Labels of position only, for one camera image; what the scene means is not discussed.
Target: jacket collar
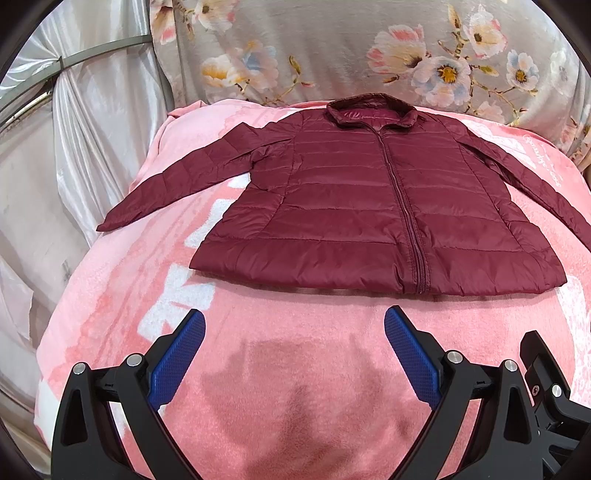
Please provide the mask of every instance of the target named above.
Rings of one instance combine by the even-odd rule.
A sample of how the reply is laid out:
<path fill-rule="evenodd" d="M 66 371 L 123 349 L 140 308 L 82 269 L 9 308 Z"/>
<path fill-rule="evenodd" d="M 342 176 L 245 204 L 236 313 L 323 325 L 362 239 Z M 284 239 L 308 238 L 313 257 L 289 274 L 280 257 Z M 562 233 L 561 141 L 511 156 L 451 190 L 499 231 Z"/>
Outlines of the jacket collar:
<path fill-rule="evenodd" d="M 386 126 L 409 128 L 417 121 L 417 110 L 386 93 L 365 93 L 330 102 L 326 110 L 339 125 L 365 123 L 378 130 Z"/>

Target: white satin curtain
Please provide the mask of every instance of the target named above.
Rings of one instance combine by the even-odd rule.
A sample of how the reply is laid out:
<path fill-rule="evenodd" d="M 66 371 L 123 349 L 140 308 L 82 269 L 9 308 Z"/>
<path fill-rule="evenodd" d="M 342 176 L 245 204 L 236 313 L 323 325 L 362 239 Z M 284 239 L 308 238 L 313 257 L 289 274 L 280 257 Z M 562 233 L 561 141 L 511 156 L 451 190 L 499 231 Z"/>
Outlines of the white satin curtain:
<path fill-rule="evenodd" d="M 0 95 L 54 62 L 150 33 L 144 0 L 64 0 L 37 28 Z M 128 191 L 166 108 L 154 50 L 130 47 L 63 72 L 53 93 L 60 197 L 91 245 Z"/>
<path fill-rule="evenodd" d="M 149 33 L 144 0 L 64 0 L 20 51 L 0 97 L 60 56 Z M 34 347 L 165 118 L 154 50 L 144 44 L 66 70 L 50 103 L 0 134 L 0 414 L 39 470 L 48 452 L 32 423 Z"/>

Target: down jacket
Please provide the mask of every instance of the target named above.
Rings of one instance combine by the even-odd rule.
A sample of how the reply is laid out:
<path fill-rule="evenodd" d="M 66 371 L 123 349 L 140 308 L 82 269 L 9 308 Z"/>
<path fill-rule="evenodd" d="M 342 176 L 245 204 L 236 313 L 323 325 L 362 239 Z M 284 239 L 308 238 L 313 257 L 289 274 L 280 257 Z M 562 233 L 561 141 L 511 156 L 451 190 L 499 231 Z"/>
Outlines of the down jacket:
<path fill-rule="evenodd" d="M 385 94 L 240 124 L 129 194 L 98 231 L 251 172 L 190 267 L 274 286 L 387 293 L 541 293 L 566 282 L 504 182 L 591 247 L 591 226 L 548 183 L 458 120 Z"/>

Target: blue gripper pad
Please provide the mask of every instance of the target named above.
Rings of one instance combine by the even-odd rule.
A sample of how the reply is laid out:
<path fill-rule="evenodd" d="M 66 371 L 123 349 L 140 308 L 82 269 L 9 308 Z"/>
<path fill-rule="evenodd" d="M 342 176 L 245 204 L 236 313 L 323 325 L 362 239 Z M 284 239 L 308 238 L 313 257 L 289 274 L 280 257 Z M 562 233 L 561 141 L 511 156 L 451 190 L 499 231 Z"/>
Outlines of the blue gripper pad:
<path fill-rule="evenodd" d="M 441 401 L 438 370 L 394 307 L 386 311 L 384 329 L 417 398 L 434 410 Z"/>
<path fill-rule="evenodd" d="M 152 371 L 148 402 L 154 410 L 169 403 L 205 338 L 205 317 L 196 310 Z"/>

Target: pink blanket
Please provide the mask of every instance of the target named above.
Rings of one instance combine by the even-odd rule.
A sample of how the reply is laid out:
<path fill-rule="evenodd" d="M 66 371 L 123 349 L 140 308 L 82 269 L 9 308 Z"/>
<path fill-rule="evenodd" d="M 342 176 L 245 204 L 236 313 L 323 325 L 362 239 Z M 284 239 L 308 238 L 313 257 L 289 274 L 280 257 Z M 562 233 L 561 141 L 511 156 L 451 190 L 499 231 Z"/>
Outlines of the pink blanket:
<path fill-rule="evenodd" d="M 174 111 L 132 188 L 240 122 L 261 127 L 294 111 L 239 100 Z M 552 145 L 523 130 L 453 116 L 516 156 L 591 220 L 591 196 L 582 177 Z M 38 349 L 43 380 L 36 424 L 47 442 L 74 363 L 107 367 L 132 352 L 145 352 L 189 308 L 204 312 L 207 334 L 161 415 L 205 479 L 389 477 L 429 414 L 384 335 L 384 313 L 392 304 L 400 304 L 417 328 L 431 332 L 444 349 L 458 349 L 472 362 L 518 360 L 523 334 L 537 329 L 571 383 L 572 399 L 591 404 L 586 300 L 591 297 L 591 254 L 523 194 L 510 189 L 560 257 L 569 279 L 565 286 L 539 296 L 395 297 L 253 288 L 189 270 L 194 250 L 247 182 L 248 176 L 228 180 L 94 244 Z M 135 467 L 150 476 L 121 408 L 114 412 Z M 473 421 L 476 408 L 469 413 Z M 442 474 L 457 465 L 470 421 Z"/>

